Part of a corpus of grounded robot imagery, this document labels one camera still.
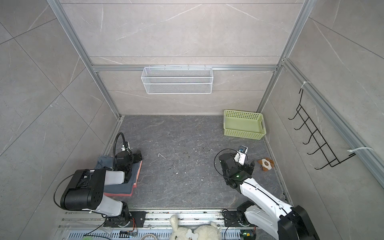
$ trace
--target green plastic basket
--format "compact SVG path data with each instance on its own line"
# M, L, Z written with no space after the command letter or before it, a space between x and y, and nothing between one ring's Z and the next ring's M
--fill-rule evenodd
M224 135L260 140L266 134L261 113L224 110Z

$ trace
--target white zip tie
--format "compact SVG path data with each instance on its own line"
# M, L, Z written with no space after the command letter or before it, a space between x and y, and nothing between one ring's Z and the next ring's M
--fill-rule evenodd
M357 150L360 150L360 149L369 149L369 150L373 151L373 148L371 148L371 147L358 147L358 148L350 149L350 150L347 150L347 151L348 152L354 152L354 151L357 151Z
M303 81L303 85L301 86L301 88L303 88L304 84L306 83L310 83L310 82Z

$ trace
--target white robotic arm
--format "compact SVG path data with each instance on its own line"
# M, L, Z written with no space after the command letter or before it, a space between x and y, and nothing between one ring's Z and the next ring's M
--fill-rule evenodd
M307 212L265 190L252 178L254 164L238 161L237 156L238 152L226 153L219 160L226 184L252 200L237 208L238 222L254 224L277 240L319 240Z

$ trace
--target white wire basket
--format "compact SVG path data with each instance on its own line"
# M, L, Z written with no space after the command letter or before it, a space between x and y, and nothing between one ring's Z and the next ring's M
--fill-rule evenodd
M148 94L211 93L210 67L146 67L141 75Z

